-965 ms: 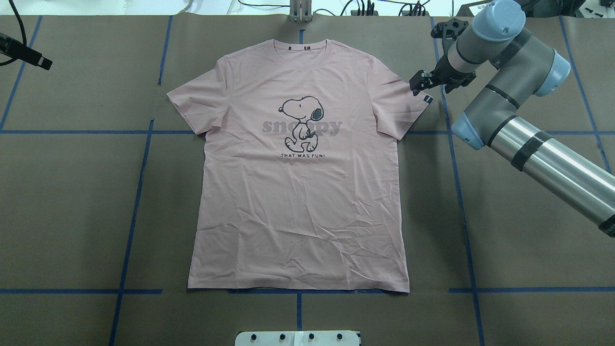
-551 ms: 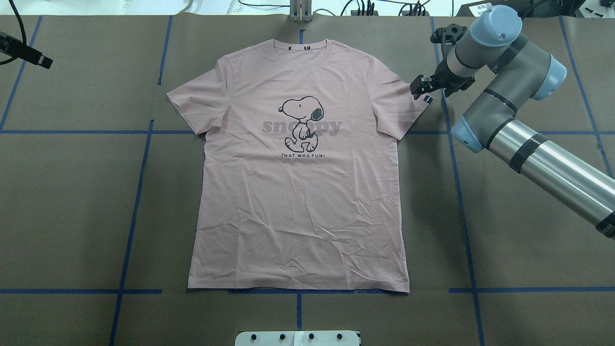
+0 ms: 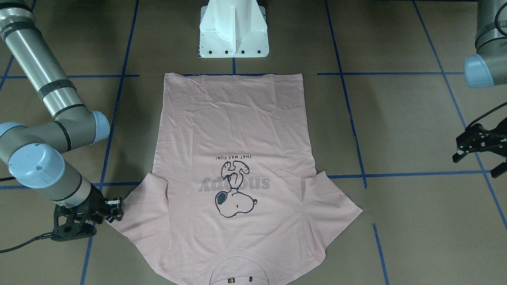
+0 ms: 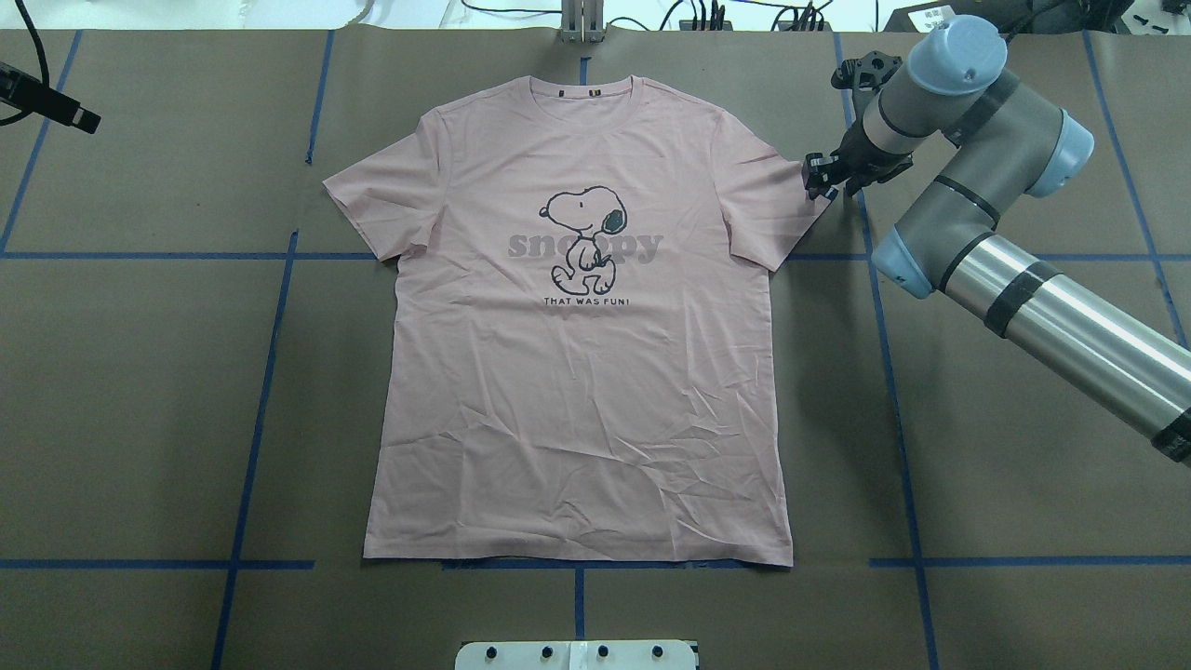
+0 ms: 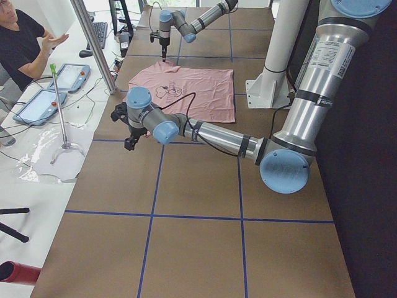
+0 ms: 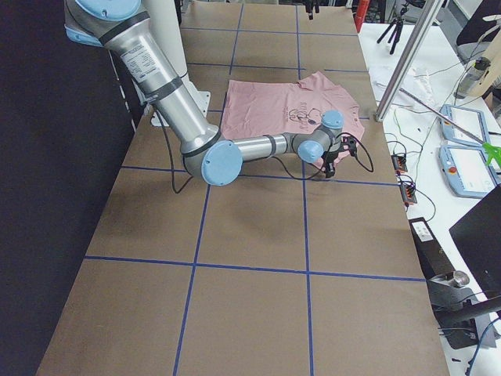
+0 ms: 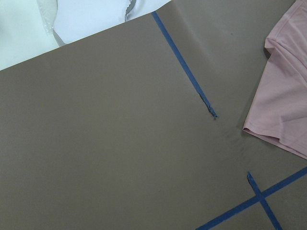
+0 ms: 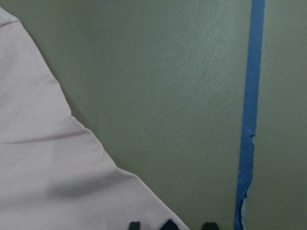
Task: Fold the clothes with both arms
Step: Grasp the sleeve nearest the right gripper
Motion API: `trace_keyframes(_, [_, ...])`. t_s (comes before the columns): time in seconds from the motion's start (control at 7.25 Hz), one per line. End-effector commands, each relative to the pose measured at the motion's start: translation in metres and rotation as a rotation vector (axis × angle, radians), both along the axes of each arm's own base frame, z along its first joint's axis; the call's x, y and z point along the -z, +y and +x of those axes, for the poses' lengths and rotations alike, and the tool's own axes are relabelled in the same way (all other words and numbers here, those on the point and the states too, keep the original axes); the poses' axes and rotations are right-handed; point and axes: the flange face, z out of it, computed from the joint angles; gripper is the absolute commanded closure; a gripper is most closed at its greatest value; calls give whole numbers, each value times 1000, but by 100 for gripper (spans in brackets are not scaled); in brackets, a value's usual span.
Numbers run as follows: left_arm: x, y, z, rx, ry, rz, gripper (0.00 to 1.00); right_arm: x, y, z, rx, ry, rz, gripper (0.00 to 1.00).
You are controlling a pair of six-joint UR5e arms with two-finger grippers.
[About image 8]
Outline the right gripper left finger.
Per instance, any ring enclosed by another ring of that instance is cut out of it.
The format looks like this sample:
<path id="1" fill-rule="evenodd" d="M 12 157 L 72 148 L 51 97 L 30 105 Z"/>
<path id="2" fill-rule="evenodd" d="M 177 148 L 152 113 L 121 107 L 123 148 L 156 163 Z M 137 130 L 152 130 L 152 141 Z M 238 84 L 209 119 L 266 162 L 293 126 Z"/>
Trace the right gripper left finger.
<path id="1" fill-rule="evenodd" d="M 129 230 L 140 230 L 140 222 L 131 222 L 129 224 Z"/>

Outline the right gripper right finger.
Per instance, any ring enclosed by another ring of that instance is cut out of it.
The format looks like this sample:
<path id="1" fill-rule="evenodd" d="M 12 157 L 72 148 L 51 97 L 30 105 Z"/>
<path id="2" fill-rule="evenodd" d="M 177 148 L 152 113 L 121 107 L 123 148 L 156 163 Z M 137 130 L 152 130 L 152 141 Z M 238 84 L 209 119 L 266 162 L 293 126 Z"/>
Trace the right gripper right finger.
<path id="1" fill-rule="evenodd" d="M 220 228 L 216 222 L 205 222 L 202 225 L 201 230 L 220 230 Z"/>

